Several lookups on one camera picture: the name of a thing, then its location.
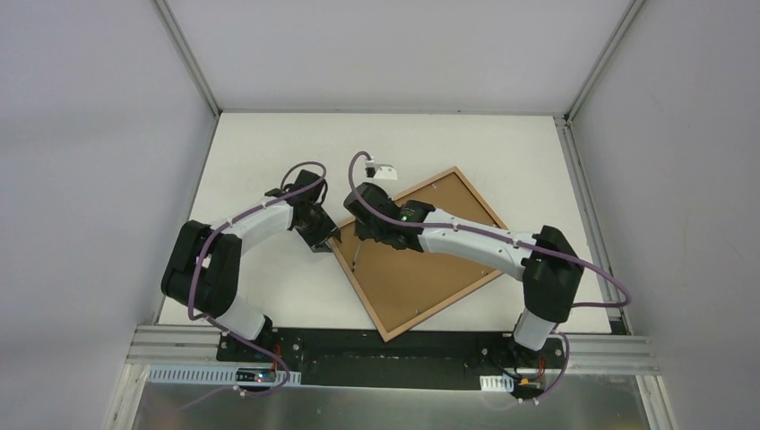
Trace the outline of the wooden picture frame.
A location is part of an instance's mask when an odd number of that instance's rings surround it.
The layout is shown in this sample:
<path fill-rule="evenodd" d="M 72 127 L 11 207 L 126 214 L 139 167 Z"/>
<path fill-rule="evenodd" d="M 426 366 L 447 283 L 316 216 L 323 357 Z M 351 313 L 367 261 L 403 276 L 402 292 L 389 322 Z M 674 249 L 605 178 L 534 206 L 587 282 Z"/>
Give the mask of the wooden picture frame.
<path fill-rule="evenodd" d="M 506 224 L 458 167 L 449 168 L 396 196 L 427 202 L 454 216 L 505 228 Z M 339 225 L 341 243 L 331 240 L 333 253 L 375 325 L 389 342 L 446 309 L 501 275 L 500 271 L 448 254 L 395 250 L 364 240 L 358 268 L 350 271 L 359 239 L 354 219 Z"/>

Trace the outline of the yellow black screwdriver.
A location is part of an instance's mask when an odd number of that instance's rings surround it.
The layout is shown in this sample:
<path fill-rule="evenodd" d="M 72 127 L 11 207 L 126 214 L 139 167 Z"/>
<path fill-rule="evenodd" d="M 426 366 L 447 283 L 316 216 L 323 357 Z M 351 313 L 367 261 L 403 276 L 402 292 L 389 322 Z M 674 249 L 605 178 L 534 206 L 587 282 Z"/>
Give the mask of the yellow black screwdriver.
<path fill-rule="evenodd" d="M 359 253 L 360 253 L 360 249 L 361 249 L 362 243 L 363 243 L 363 241 L 361 241 L 361 240 L 359 240 L 357 242 L 356 249 L 354 251 L 354 254 L 352 255 L 351 265 L 350 265 L 350 271 L 351 272 L 355 272 L 356 269 L 358 268 L 358 257 L 359 257 Z"/>

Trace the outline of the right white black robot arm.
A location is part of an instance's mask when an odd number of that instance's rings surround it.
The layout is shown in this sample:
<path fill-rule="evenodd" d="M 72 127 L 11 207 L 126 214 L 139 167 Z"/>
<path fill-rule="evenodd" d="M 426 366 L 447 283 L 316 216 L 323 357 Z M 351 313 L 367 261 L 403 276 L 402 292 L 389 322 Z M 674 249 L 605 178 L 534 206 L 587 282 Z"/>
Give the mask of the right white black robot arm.
<path fill-rule="evenodd" d="M 541 360 L 549 335 L 567 321 L 584 267 L 559 229 L 515 232 L 454 216 L 427 202 L 398 204 L 369 182 L 353 188 L 343 206 L 356 220 L 362 240 L 460 257 L 521 282 L 524 308 L 508 344 L 517 365 Z"/>

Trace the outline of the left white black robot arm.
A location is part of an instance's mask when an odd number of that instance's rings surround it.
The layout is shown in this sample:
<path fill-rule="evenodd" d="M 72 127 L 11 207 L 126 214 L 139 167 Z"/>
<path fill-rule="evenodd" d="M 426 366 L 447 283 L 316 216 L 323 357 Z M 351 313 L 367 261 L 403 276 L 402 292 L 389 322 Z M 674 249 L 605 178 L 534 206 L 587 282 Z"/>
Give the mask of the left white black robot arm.
<path fill-rule="evenodd" d="M 191 318 L 211 319 L 241 336 L 238 348 L 252 362 L 273 350 L 270 317 L 239 295 L 242 257 L 277 234 L 294 231 L 314 253 L 328 252 L 341 238 L 324 210 L 326 174 L 293 167 L 293 182 L 281 181 L 254 207 L 212 224 L 187 221 L 179 230 L 160 283 L 161 293 L 184 305 Z"/>

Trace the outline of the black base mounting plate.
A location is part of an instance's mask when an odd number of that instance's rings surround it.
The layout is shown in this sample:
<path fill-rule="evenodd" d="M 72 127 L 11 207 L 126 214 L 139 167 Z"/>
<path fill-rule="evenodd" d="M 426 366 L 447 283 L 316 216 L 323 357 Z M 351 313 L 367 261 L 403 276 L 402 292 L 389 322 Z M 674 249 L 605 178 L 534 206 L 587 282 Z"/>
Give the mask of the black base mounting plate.
<path fill-rule="evenodd" d="M 502 331 L 406 331 L 384 341 L 376 331 L 275 328 L 262 347 L 302 386 L 478 391 L 486 376 L 543 383 L 566 361 L 557 337 L 532 352 Z"/>

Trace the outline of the left green circuit board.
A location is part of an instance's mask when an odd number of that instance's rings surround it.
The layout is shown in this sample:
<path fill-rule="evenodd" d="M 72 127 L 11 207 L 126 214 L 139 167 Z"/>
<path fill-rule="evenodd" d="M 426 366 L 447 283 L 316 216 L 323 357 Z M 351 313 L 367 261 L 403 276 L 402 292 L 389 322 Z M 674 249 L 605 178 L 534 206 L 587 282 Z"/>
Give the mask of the left green circuit board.
<path fill-rule="evenodd" d="M 272 369 L 240 368 L 236 371 L 236 381 L 239 383 L 275 383 L 277 372 Z"/>

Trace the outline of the aluminium rail beam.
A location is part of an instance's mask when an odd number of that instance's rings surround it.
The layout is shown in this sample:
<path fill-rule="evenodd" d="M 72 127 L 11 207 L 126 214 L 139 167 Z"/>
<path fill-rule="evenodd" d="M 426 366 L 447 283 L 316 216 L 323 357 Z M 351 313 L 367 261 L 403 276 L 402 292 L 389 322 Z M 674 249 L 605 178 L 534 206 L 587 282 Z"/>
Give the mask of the aluminium rail beam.
<path fill-rule="evenodd" d="M 143 325 L 138 327 L 127 361 L 198 364 L 216 360 L 223 336 L 208 326 Z M 659 375 L 661 368 L 644 336 L 569 334 L 570 374 Z"/>

